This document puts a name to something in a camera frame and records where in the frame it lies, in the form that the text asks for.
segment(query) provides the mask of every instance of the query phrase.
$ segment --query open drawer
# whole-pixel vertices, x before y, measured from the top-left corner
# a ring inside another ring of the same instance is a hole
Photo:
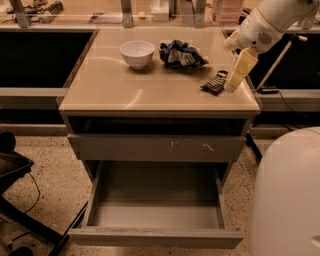
[[[99,162],[79,229],[69,235],[94,246],[234,248],[215,164]]]

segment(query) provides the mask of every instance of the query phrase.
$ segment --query black cable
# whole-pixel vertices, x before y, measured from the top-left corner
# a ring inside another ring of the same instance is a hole
[[[29,174],[29,176],[32,178],[32,180],[33,180],[33,182],[34,182],[34,184],[35,184],[35,186],[36,186],[36,189],[37,189],[37,191],[38,191],[38,198],[37,198],[37,200],[35,201],[35,203],[34,203],[27,211],[25,211],[24,213],[28,213],[29,211],[31,211],[31,210],[37,205],[37,203],[38,203],[39,200],[40,200],[40,196],[41,196],[41,192],[40,192],[40,189],[39,189],[39,187],[38,187],[38,184],[37,184],[36,180],[34,179],[34,177],[32,176],[32,174],[31,174],[30,172],[28,172],[28,174]]]
[[[281,91],[279,90],[278,92],[279,92],[279,94],[280,94],[280,96],[281,96],[281,98],[282,98],[283,103],[287,106],[287,108],[288,108],[289,110],[291,110],[292,112],[294,112],[294,113],[296,113],[296,114],[298,114],[298,115],[300,115],[300,116],[302,116],[302,117],[304,117],[304,118],[308,118],[307,115],[305,115],[305,114],[303,114],[303,113],[301,113],[301,112],[298,112],[298,111],[294,110],[293,108],[291,108],[291,107],[288,105],[288,103],[285,101],[285,99],[284,99]]]
[[[23,236],[32,235],[32,234],[33,234],[32,232],[26,232],[26,233],[23,233],[23,234],[21,234],[21,235],[19,235],[19,236],[16,236],[15,238],[13,238],[13,239],[11,239],[11,240],[12,240],[12,242],[14,242],[14,241],[18,240],[19,238],[21,238],[21,237],[23,237]]]
[[[31,211],[31,210],[37,205],[37,203],[38,203],[39,200],[40,200],[40,196],[41,196],[41,192],[40,192],[39,186],[38,186],[35,178],[32,176],[32,174],[31,174],[30,172],[28,172],[28,174],[30,175],[30,177],[32,178],[32,180],[33,180],[33,182],[34,182],[34,184],[35,184],[35,186],[36,186],[36,189],[37,189],[37,191],[38,191],[38,197],[37,197],[37,200],[35,201],[35,203],[34,203],[28,210],[24,211],[24,213],[28,213],[29,211]],[[15,221],[5,220],[5,219],[2,218],[1,216],[0,216],[0,220],[3,221],[4,223],[7,223],[7,224],[13,224],[13,223],[15,223]]]

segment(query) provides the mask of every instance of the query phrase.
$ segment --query crumpled fabric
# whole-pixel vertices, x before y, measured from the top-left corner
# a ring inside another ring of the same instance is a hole
[[[159,53],[165,65],[174,69],[197,68],[209,63],[192,44],[180,40],[161,42]]]

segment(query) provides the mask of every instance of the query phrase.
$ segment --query black chair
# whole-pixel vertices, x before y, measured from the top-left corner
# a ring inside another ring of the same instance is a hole
[[[66,234],[61,235],[29,217],[2,196],[15,181],[31,172],[31,166],[34,164],[32,160],[15,152],[15,145],[16,140],[12,133],[0,133],[0,212],[53,243],[55,247],[50,255],[57,255],[69,237]]]

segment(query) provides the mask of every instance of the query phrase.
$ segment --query white bowl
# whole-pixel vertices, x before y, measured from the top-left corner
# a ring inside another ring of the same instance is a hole
[[[146,41],[130,41],[120,46],[120,53],[130,67],[142,69],[151,61],[154,46]]]

